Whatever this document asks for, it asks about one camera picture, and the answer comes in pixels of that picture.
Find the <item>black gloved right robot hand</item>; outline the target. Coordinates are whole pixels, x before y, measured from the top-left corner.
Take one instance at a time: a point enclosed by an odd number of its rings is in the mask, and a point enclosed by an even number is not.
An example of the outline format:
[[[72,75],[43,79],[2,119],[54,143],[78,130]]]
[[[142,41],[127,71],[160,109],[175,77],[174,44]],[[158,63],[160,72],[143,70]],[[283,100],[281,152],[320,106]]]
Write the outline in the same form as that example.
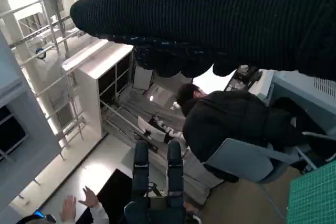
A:
[[[335,0],[78,0],[77,28],[160,77],[239,66],[335,80]]]

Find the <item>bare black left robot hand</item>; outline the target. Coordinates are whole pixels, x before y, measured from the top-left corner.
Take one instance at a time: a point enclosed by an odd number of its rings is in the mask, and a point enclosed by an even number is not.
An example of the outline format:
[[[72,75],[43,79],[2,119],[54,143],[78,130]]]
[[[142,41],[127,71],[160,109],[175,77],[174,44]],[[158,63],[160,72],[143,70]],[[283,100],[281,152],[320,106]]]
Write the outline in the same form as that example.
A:
[[[132,200],[124,207],[128,223],[201,223],[201,219],[184,207],[183,161],[179,142],[167,150],[167,193],[155,191],[149,182],[149,151],[146,141],[138,141],[134,151]]]

